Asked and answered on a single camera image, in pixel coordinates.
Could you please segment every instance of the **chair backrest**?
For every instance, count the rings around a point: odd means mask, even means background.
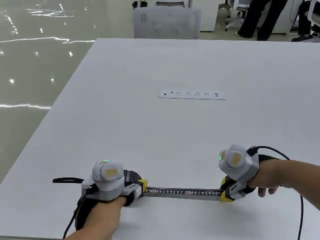
[[[314,13],[316,4],[320,5],[320,0],[311,0],[310,8],[308,12],[308,20],[318,26],[320,26],[320,15]]]
[[[133,12],[136,39],[199,39],[198,8],[151,6]]]
[[[190,0],[153,0],[155,6],[179,6],[190,7]]]

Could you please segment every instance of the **shoe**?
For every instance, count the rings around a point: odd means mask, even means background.
[[[238,31],[235,31],[235,32],[233,33],[233,35],[235,35],[235,36],[238,37],[238,38],[243,38],[243,39],[246,38],[246,37],[244,37],[244,36],[239,35]]]
[[[312,38],[313,38],[313,36],[310,34],[309,35],[300,35],[298,37],[292,38],[291,42],[301,42],[301,41],[312,39]]]

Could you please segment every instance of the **power strip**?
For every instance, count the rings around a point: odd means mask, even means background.
[[[158,97],[161,99],[226,100],[225,94],[219,91],[164,90]]]

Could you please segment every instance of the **hand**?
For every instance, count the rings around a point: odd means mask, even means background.
[[[258,195],[263,198],[268,189],[269,194],[274,194],[280,186],[278,159],[271,159],[260,163],[258,173],[248,181],[250,188],[258,187]]]

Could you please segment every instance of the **gray chair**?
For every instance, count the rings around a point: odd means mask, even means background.
[[[180,6],[137,7],[133,12],[136,39],[199,39],[201,11]]]

